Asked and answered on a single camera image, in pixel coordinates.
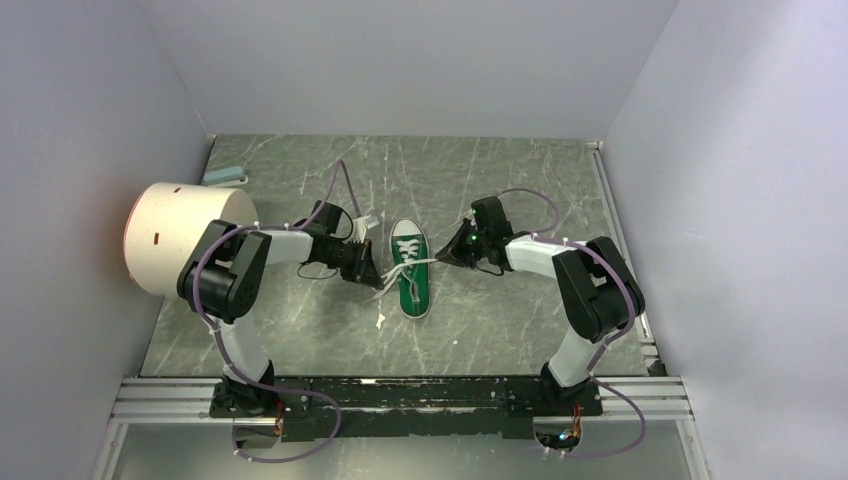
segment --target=purple cable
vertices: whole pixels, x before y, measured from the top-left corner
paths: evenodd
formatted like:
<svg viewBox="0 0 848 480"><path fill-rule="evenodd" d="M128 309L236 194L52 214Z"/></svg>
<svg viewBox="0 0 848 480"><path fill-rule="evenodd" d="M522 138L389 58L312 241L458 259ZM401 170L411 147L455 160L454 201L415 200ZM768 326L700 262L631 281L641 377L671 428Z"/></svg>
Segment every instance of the purple cable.
<svg viewBox="0 0 848 480"><path fill-rule="evenodd" d="M359 210L359 204L357 203L356 196L353 193L353 186L350 183L350 174L347 171L347 166L345 165L344 160L342 160L342 159L337 160L335 162L335 165L336 165L336 168L333 170L333 177L330 180L330 186L327 189L327 194L321 200L321 203L318 204L318 208L316 208L315 211L312 212L312 215L310 215L306 219L306 221L304 221L302 224L294 226L294 227L289 227L287 225L284 225L284 226L281 226L281 227L271 226L271 227L263 227L263 228L267 228L267 229L271 229L271 230L300 231L300 230L303 230L304 228L306 228L307 226L309 226L312 223L312 221L315 220L315 217L317 217L318 214L321 212L321 210L324 208L324 205L327 204L327 201L330 198L330 194L333 191L333 187L335 186L336 177L339 174L339 168L341 168L344 171L345 179L347 180L347 187L348 187L348 190L350 191L350 198L353 201L354 211L356 212L357 216L361 216L362 213ZM312 396L312 397L317 397L317 398L320 398L320 399L324 400L325 402L329 403L330 406L332 406L333 409L335 409L335 411L336 411L336 424L333 427L333 431L330 433L330 435L327 437L327 439L325 439L323 442L321 442L316 447L314 447L310 450L307 450L307 451L305 451L305 452L303 452L299 455L292 456L292 457L261 458L261 457L254 457L254 456L248 455L248 454L244 453L240 448L238 448L238 444L236 443L235 430L233 431L233 434L232 434L233 448L234 448L235 454L238 455L239 457L241 457L245 460L251 461L251 462L256 462L256 463L288 463L288 462L294 462L296 460L300 460L302 458L306 458L310 455L316 454L316 453L320 452L321 450L323 450L324 448L326 448L330 444L330 442L333 441L333 439L339 433L339 429L341 428L341 425L342 425L342 409L341 409L341 407L331 397L329 397L328 395L325 395L323 393L320 393L320 392L315 392L315 391L311 391L311 390L300 390L300 389L295 389L295 388L285 388L285 387L276 387L276 386L271 386L271 385L265 385L265 384L259 383L255 380L253 380L252 378L248 377L244 372L239 370L238 367L236 367L233 364L232 358L230 357L229 353L227 352L227 348L224 345L224 338L221 335L221 329L218 326L218 323L215 322L214 320L212 320L211 318L209 318L209 315L207 315L206 311L203 310L203 305L200 301L200 282L199 282L200 272L203 270L204 267L206 267L206 264L209 263L209 260L212 259L212 255L215 253L215 251L221 245L223 245L227 240L238 235L239 233L247 231L247 230L258 230L258 228L259 227L255 226L255 225L242 225L242 226L239 226L239 227L236 227L236 228L230 230L229 232L222 235L221 238L218 238L217 240L212 242L212 245L210 245L209 248L207 248L206 251L203 252L203 255L200 257L200 260L198 260L198 262L197 262L197 273L195 273L194 281L192 282L192 285L191 285L191 295L192 295L191 300L194 303L194 308L195 308L195 310L197 310L197 314L200 316L200 319L203 320L203 322L209 327L210 330L212 330L213 336L215 338L215 345L218 347L218 351L221 353L221 358L224 360L224 364L227 367L229 367L230 371L232 371L243 382L245 382L248 385L252 385L254 387L258 387L258 388L261 388L261 389L264 389L264 390L270 390L270 391L276 392L276 393L287 393L287 394L292 394L292 395L308 395L308 396Z"/></svg>
<svg viewBox="0 0 848 480"><path fill-rule="evenodd" d="M556 228L559 226L560 220L562 220L562 219L560 218L559 208L557 208L556 203L554 203L554 201L551 200L551 197L545 195L542 192L537 192L536 190L533 190L533 189L527 188L527 187L507 188L507 189L499 191L495 196L500 197L501 195L503 195L505 193L511 193L511 192L524 192L524 193L536 195L537 197L544 200L545 203L550 205L551 208L554 209L554 221L553 221L553 223L551 223L550 225L548 225L545 228L540 228L538 230L532 230L531 233L545 233L545 232L550 232L551 230L556 230Z"/></svg>
<svg viewBox="0 0 848 480"><path fill-rule="evenodd" d="M624 281L622 281L621 277L618 276L618 273L616 273L616 271L612 268L612 266L609 263L607 263L607 261L604 260L603 257L601 257L597 252L595 252L591 248L589 248L585 245L581 245L581 244L576 243L576 242L570 242L568 240L563 241L563 240L557 240L555 238L540 237L538 235L533 235L532 238L533 238L533 240L535 240L537 242L550 243L552 245L565 245L566 247L571 247L571 248L577 249L577 250L589 255L596 262L598 262L598 264L601 267L603 267L604 270L607 271L607 273L609 273L610 278L612 278L612 281L616 284L616 286L618 286L618 289L621 290L622 296L624 296L624 303L627 304L627 324L624 326L623 329L621 329L620 331L618 331L614 335L604 339L604 341L601 343L601 346L598 347L598 350L592 356L592 359L589 360L589 365L586 367L586 370L591 372L592 369L595 368L595 365L597 365L598 360L601 359L601 355L603 355L604 352L606 351L607 346L610 343L614 342L615 340L626 335L627 332L629 332L630 329L633 328L633 324L636 323L636 307L633 305L633 298L630 296L630 292L627 290L627 287L624 285ZM598 380L597 377L595 377L591 373L589 373L588 375L589 375L589 379L592 380L593 382L595 382L596 384L598 384L599 387L612 392L617 397L624 400L631 407L633 407L633 410L636 412L636 415L639 416L639 427L640 427L639 436L636 438L636 440L628 443L627 445L620 447L620 448L616 448L614 450L609 450L607 452L568 453L568 454L566 454L566 456L567 457L573 457L573 458L604 458L604 457L611 457L613 455L618 455L619 453L628 452L628 451L636 448L636 446L639 445L640 443L642 443L642 440L645 439L645 434L647 433L647 430L648 430L648 422L645 420L645 415L642 414L642 410L640 410L639 407L636 406L636 403L633 400L631 400L629 397L627 397L627 395L624 395L623 393L619 392L615 388L613 388L613 387L609 386L608 384Z"/></svg>

